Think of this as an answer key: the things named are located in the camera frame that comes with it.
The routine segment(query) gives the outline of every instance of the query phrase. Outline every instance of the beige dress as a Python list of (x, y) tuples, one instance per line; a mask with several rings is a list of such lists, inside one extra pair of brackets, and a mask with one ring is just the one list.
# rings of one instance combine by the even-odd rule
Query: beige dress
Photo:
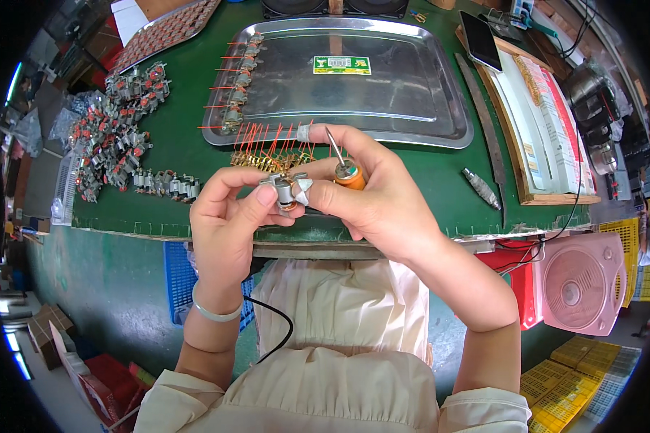
[[(279, 260), (253, 297), (292, 318), (283, 349), (218, 386), (164, 371), (135, 432), (526, 432), (519, 394), (475, 389), (438, 408), (428, 289), (401, 264)], [(260, 356), (286, 321), (256, 306)]]

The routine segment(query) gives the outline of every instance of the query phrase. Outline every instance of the pink fan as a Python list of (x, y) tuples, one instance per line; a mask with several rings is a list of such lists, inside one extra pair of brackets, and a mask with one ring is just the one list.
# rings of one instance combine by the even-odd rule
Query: pink fan
[[(624, 301), (624, 248), (617, 233), (554, 239), (534, 263), (537, 321), (580, 334), (609, 335)], [(616, 276), (621, 290), (616, 296)]]

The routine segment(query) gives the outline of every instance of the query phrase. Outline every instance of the wooden frame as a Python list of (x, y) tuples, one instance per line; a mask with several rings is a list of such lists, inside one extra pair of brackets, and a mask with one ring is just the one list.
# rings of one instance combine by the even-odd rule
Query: wooden frame
[[(462, 26), (459, 26), (455, 30), (455, 34), (464, 46)], [(525, 56), (532, 62), (537, 63), (539, 66), (542, 66), (553, 74), (554, 70), (549, 65), (542, 62), (532, 54), (529, 54), (527, 51), (515, 47), (514, 45), (500, 38), (494, 37), (494, 41), (496, 43), (496, 48), (511, 55)], [(494, 82), (491, 80), (491, 77), (489, 77), (489, 73), (486, 71), (486, 68), (484, 66), (477, 65), (477, 72), (479, 73), (479, 77), (484, 83), (484, 87), (486, 88), (486, 92), (489, 94), (491, 102), (494, 104), (498, 122), (501, 125), (501, 129), (503, 129), (503, 136), (505, 137), (505, 142), (508, 147), (510, 160), (513, 163), (513, 171), (515, 172), (515, 180), (520, 204), (527, 206), (546, 204), (575, 204), (575, 194), (533, 194), (529, 192), (529, 182), (527, 171), (525, 169), (525, 162), (523, 161), (521, 155), (517, 136), (511, 125), (510, 118), (508, 117), (507, 109), (503, 104), (503, 100), (498, 95), (498, 92), (494, 86)], [(602, 201), (602, 198), (598, 197), (597, 195), (580, 195), (578, 197), (577, 203), (593, 204), (599, 203), (600, 201)]]

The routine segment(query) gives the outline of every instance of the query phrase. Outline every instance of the green tabletop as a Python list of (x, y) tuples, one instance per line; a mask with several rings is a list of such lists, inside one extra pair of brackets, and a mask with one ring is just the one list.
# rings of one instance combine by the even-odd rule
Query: green tabletop
[[(505, 230), (501, 229), (501, 213), (486, 204), (460, 173), (461, 169), (468, 167), (496, 191), (476, 110), (453, 55), (456, 51), (464, 51), (455, 37), (455, 29), (459, 25), (458, 10), (476, 14), (484, 8), (469, 0), (458, 0), (456, 9), (448, 11), (436, 8), (424, 0), (411, 0), (409, 9), (428, 13), (424, 24), (417, 23), (408, 14), (403, 21), (423, 26), (440, 39), (457, 74), (474, 124), (474, 140), (462, 150), (389, 144), (405, 162), (441, 230), (450, 237), (460, 238), (562, 227), (568, 220), (572, 206), (520, 205), (503, 132), (476, 71), (473, 73), (480, 83), (489, 110), (492, 111), (507, 171)], [(207, 104), (210, 92), (208, 88), (214, 83), (217, 74), (215, 69), (222, 63), (220, 56), (225, 55), (226, 43), (244, 27), (262, 20), (259, 0), (223, 2), (198, 36), (154, 56), (142, 65), (148, 67), (154, 61), (163, 60), (168, 64), (165, 67), (168, 78), (173, 81), (170, 84), (171, 95), (166, 102), (140, 123), (140, 128), (149, 131), (151, 142), (155, 144), (153, 149), (143, 155), (145, 169), (152, 169), (154, 172), (171, 169), (206, 180), (218, 168), (229, 165), (230, 150), (220, 150), (202, 138), (202, 130), (198, 129), (204, 116), (202, 106)], [(324, 157), (327, 156), (326, 153), (325, 147), (319, 148), (315, 156)], [(587, 224), (589, 221), (589, 212), (579, 205), (570, 225)], [(77, 197), (72, 226), (139, 236), (191, 236), (189, 205), (174, 202), (169, 198), (138, 194), (133, 188), (122, 193), (110, 186), (104, 186), (96, 204), (84, 202)], [(303, 217), (298, 219), (293, 227), (288, 228), (263, 227), (256, 232), (256, 241), (333, 245), (353, 242), (341, 221), (324, 217)]]

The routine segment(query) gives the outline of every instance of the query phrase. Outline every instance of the smartphone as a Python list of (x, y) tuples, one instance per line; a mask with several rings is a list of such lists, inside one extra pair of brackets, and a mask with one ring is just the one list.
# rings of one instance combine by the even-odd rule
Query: smartphone
[(494, 34), (487, 22), (477, 17), (459, 11), (459, 20), (462, 24), (464, 40), (469, 51), (469, 58), (496, 72), (503, 72), (501, 58), (494, 42)]

